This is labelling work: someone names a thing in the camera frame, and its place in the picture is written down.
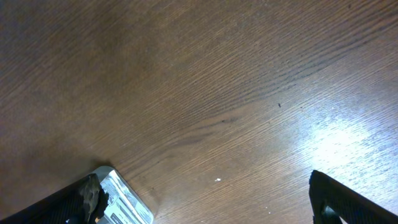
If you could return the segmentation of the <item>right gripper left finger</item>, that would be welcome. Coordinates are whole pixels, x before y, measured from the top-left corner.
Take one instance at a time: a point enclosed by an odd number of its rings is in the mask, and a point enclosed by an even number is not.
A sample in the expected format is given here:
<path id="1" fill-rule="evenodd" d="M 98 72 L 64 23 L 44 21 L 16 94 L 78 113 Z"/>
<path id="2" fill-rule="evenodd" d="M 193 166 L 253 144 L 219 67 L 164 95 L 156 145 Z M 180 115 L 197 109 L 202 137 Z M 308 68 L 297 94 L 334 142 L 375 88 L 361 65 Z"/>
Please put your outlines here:
<path id="1" fill-rule="evenodd" d="M 96 174 L 89 174 L 39 202 L 1 220 L 14 224 L 97 223 L 104 216 L 109 194 Z"/>

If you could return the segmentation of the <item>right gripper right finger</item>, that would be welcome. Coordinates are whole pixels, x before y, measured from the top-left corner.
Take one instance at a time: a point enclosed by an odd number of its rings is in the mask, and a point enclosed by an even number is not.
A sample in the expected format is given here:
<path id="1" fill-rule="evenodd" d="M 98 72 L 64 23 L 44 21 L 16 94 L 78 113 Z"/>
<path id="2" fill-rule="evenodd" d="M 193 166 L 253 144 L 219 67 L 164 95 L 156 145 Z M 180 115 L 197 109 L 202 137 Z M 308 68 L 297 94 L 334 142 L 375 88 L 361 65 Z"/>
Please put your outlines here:
<path id="1" fill-rule="evenodd" d="M 309 185 L 314 224 L 397 224 L 397 215 L 322 172 L 313 170 Z"/>

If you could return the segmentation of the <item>white green medicine box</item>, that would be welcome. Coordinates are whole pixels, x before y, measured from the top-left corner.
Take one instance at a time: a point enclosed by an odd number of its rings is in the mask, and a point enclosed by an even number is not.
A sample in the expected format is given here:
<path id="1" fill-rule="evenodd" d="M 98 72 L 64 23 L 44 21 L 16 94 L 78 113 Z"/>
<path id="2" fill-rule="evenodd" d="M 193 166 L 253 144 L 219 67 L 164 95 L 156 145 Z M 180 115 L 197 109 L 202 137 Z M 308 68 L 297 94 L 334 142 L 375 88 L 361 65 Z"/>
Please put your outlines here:
<path id="1" fill-rule="evenodd" d="M 154 215 L 120 173 L 110 166 L 101 166 L 93 174 L 99 178 L 103 190 L 109 194 L 100 224 L 153 224 Z"/>

